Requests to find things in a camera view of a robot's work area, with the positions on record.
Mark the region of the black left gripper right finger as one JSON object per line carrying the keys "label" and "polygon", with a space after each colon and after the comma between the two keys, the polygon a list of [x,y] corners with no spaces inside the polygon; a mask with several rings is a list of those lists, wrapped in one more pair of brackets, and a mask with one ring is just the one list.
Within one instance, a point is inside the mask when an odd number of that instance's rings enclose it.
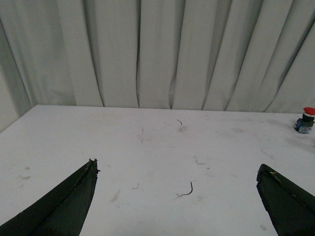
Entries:
{"label": "black left gripper right finger", "polygon": [[257,190],[279,236],[315,234],[315,197],[266,164],[257,172]]}

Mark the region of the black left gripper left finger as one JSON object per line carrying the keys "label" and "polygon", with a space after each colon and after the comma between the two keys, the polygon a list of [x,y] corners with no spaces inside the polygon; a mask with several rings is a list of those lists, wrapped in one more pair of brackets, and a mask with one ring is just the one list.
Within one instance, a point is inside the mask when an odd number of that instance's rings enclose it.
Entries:
{"label": "black left gripper left finger", "polygon": [[78,236],[91,206],[98,175],[89,160],[34,204],[0,227],[2,236]]}

